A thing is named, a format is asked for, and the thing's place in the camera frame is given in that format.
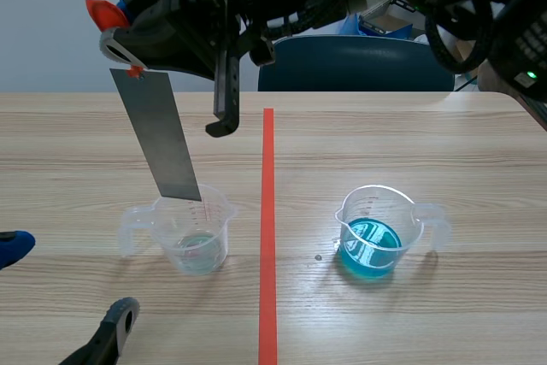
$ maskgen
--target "blue liquid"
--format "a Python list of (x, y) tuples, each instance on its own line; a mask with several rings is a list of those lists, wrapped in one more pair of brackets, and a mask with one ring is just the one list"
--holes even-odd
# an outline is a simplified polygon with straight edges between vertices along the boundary
[[(383, 248), (399, 248), (401, 240), (395, 231), (381, 221), (360, 218), (351, 229), (362, 239)], [(341, 238), (338, 253), (350, 271), (366, 277), (381, 277), (392, 271), (403, 251), (378, 250), (366, 245), (347, 230)]]

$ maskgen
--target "measuring cup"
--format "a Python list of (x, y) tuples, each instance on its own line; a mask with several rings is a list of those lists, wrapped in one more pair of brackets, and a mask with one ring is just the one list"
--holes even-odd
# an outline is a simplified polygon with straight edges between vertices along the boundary
[(353, 272), (365, 277), (390, 273), (401, 257), (432, 227), (432, 248), (449, 240), (450, 223), (436, 204), (416, 204), (385, 185), (364, 185), (345, 198), (334, 215), (342, 224), (338, 253)]
[(237, 213), (215, 188), (200, 185), (199, 191), (201, 203), (160, 197), (128, 209), (118, 231), (120, 253), (134, 255), (134, 231), (147, 230), (179, 271), (203, 275), (217, 269), (228, 254), (228, 223)]

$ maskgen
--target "blue chair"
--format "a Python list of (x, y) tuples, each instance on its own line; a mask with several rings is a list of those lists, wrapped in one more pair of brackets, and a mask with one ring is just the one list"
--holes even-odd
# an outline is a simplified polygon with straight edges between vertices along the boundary
[(300, 36), (275, 45), (258, 91), (453, 91), (429, 45), (366, 36)]

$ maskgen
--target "wooden table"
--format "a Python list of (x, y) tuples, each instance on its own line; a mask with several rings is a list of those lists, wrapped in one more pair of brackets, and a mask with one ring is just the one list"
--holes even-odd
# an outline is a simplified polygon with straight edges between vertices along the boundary
[[(161, 255), (122, 260), (122, 211), (155, 184), (115, 94), (0, 95), (0, 221), (31, 255), (0, 273), (0, 363), (56, 364), (119, 297), (141, 303), (120, 364), (257, 362), (262, 109), (276, 121), (279, 364), (544, 365), (547, 134), (493, 93), (244, 94), (212, 139), (212, 95), (179, 94), (198, 180), (239, 207), (230, 256), (204, 277)], [(333, 212), (391, 185), (454, 223), (376, 285), (335, 257)]]

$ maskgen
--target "red tape line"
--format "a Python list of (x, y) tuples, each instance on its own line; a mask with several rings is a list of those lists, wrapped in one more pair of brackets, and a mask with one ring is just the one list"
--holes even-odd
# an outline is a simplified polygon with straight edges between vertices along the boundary
[(274, 109), (264, 109), (262, 135), (258, 365), (277, 365), (276, 300)]

